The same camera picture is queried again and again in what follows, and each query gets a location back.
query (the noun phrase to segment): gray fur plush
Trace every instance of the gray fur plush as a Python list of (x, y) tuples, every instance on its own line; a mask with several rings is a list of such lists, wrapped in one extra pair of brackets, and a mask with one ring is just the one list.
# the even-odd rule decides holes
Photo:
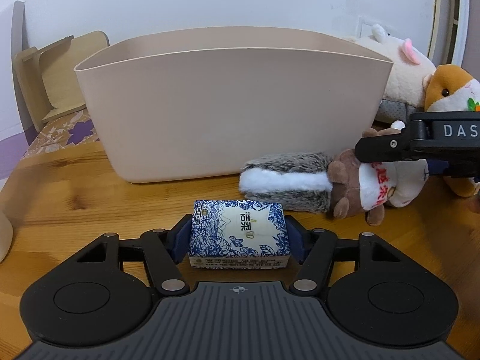
[[(330, 162), (332, 158), (324, 153), (276, 154), (247, 162), (242, 172), (255, 167), (281, 173), (326, 172)], [(285, 210), (319, 213), (330, 209), (328, 191), (287, 190), (272, 193), (244, 191), (244, 194), (247, 199), (280, 203)]]

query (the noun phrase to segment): orange hamster plush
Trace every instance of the orange hamster plush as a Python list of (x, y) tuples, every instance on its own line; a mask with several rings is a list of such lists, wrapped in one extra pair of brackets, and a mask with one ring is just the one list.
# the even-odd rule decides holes
[[(438, 66), (435, 73), (423, 79), (425, 110), (480, 111), (480, 82), (454, 64)], [(470, 197), (480, 190), (480, 183), (472, 178), (445, 177), (452, 191), (462, 197)]]

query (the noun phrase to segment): purple wall stripe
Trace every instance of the purple wall stripe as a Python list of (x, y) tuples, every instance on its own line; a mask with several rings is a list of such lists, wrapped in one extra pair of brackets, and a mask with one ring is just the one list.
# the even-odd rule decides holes
[(10, 175), (28, 149), (25, 133), (0, 140), (0, 179)]

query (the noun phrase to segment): tissue pack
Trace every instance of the tissue pack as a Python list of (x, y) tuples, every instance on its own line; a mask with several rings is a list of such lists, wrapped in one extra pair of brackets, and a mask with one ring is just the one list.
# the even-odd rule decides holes
[(290, 256), (282, 206), (255, 200), (197, 200), (189, 257), (197, 268), (284, 268)]

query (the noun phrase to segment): crosshair mark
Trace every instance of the crosshair mark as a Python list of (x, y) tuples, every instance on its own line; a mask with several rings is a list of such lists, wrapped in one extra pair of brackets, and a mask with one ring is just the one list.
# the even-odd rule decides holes
[(248, 288), (245, 288), (243, 286), (236, 286), (234, 288), (231, 288), (233, 292), (236, 292), (237, 294), (241, 294), (242, 292), (248, 290)]

